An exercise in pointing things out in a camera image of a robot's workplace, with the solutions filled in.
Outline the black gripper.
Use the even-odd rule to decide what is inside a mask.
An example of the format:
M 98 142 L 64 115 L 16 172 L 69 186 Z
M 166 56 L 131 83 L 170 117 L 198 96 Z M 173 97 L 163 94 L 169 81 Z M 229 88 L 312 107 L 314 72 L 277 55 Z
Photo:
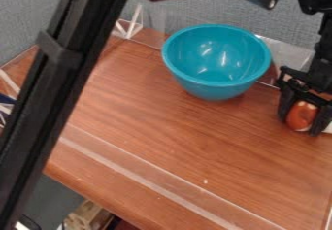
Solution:
M 309 134 L 318 136 L 332 123 L 332 62 L 327 59 L 314 59 L 306 72 L 281 66 L 276 86 L 280 89 L 277 106 L 280 120 L 285 121 L 297 98 L 313 103 L 310 107 L 317 113 Z

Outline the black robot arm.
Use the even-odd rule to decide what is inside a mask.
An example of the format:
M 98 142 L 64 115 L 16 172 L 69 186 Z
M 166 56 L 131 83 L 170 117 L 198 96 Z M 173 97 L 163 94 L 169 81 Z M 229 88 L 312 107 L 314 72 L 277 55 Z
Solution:
M 272 9 L 277 0 L 248 0 Z M 127 0 L 60 0 L 0 135 L 0 230 L 16 230 L 63 127 L 96 65 Z M 332 0 L 298 0 L 301 11 L 321 14 L 320 40 L 308 71 L 282 68 L 278 116 L 296 101 L 318 106 L 310 125 L 318 135 L 332 122 Z

